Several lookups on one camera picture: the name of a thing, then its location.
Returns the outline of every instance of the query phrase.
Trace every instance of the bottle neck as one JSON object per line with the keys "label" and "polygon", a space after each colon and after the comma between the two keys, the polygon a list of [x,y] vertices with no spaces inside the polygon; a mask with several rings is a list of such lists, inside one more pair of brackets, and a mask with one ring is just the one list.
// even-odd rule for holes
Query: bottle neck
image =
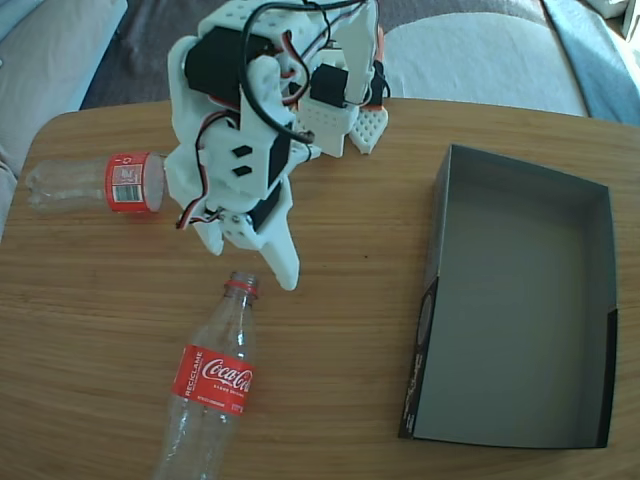
{"label": "bottle neck", "polygon": [[255,275],[233,272],[225,283],[224,296],[243,308],[251,307],[257,295],[258,279]]}
{"label": "bottle neck", "polygon": [[224,298],[228,302],[240,305],[242,308],[250,308],[253,306],[255,295],[242,288],[227,286]]}

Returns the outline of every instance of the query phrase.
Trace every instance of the red bottle label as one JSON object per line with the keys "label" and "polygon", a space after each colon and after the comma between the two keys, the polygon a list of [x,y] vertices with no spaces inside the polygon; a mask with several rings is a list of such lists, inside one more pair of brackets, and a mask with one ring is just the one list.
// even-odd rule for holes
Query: red bottle label
{"label": "red bottle label", "polygon": [[118,153],[107,163],[104,190],[114,212],[150,212],[144,198],[144,170],[151,154]]}
{"label": "red bottle label", "polygon": [[240,415],[251,387],[253,367],[236,358],[188,345],[171,391],[188,400]]}

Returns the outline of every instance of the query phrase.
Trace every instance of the cardboard box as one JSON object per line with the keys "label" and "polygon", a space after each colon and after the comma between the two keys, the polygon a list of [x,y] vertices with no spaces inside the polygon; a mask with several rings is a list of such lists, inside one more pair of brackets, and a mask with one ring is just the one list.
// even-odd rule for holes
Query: cardboard box
{"label": "cardboard box", "polygon": [[433,222],[400,437],[605,447],[617,332],[609,189],[452,146]]}

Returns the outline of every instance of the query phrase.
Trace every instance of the coca-cola logo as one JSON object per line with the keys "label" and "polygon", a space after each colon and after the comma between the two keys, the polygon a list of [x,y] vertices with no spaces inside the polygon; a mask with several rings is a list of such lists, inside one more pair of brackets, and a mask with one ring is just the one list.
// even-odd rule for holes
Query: coca-cola logo
{"label": "coca-cola logo", "polygon": [[211,360],[202,369],[202,376],[209,380],[220,382],[236,390],[248,393],[251,386],[253,372],[251,370],[239,371],[234,368],[226,367],[224,360],[218,358]]}

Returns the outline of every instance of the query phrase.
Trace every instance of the clear plastic bottle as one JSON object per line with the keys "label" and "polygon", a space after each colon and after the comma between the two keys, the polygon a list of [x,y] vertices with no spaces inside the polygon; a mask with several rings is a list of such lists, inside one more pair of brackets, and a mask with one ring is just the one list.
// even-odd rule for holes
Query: clear plastic bottle
{"label": "clear plastic bottle", "polygon": [[157,212],[164,196],[163,162],[163,155],[149,152],[85,161],[44,160],[27,175],[29,204],[42,213]]}
{"label": "clear plastic bottle", "polygon": [[242,414],[255,351],[251,305],[257,279],[234,273],[210,321],[184,349],[153,480],[213,480]]}

